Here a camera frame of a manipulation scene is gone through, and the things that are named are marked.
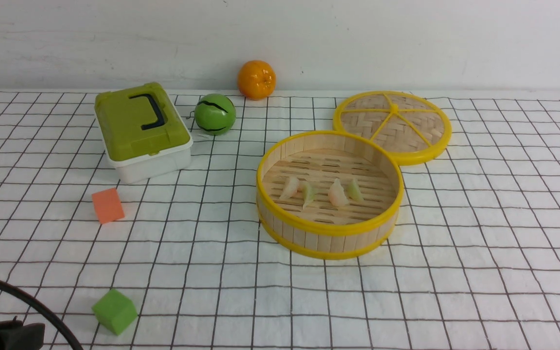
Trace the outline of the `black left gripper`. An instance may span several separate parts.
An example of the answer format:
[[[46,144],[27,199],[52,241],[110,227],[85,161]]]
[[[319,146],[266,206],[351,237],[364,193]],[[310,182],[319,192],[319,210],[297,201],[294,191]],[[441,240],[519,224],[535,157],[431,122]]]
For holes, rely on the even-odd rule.
[[[44,345],[45,324],[24,324],[16,317],[0,322],[0,350],[39,350]]]

